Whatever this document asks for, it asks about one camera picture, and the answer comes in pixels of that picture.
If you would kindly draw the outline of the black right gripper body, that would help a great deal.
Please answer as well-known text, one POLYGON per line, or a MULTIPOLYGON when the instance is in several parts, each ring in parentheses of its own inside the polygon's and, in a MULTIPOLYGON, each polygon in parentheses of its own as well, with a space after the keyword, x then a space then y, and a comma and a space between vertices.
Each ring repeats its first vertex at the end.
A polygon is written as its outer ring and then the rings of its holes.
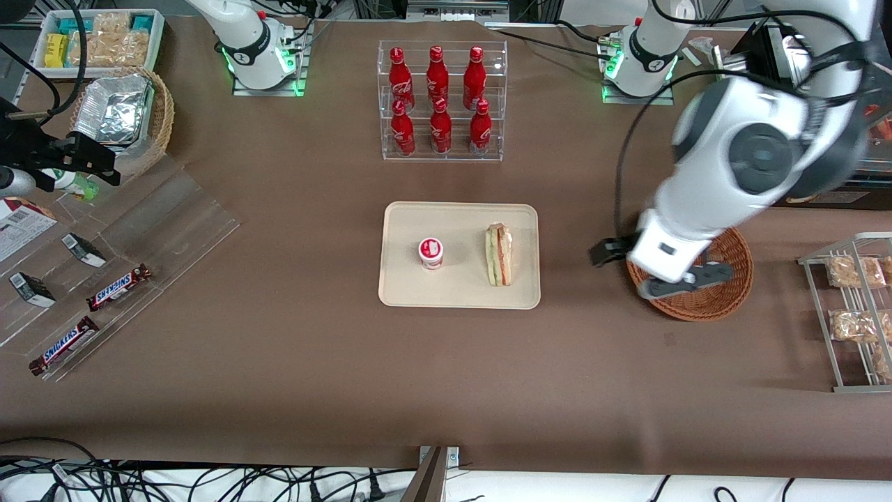
POLYGON ((54 172, 74 174, 75 166, 65 161, 61 141, 44 133, 36 121, 9 117, 18 111, 14 104, 1 98, 1 192, 54 191, 54 172))

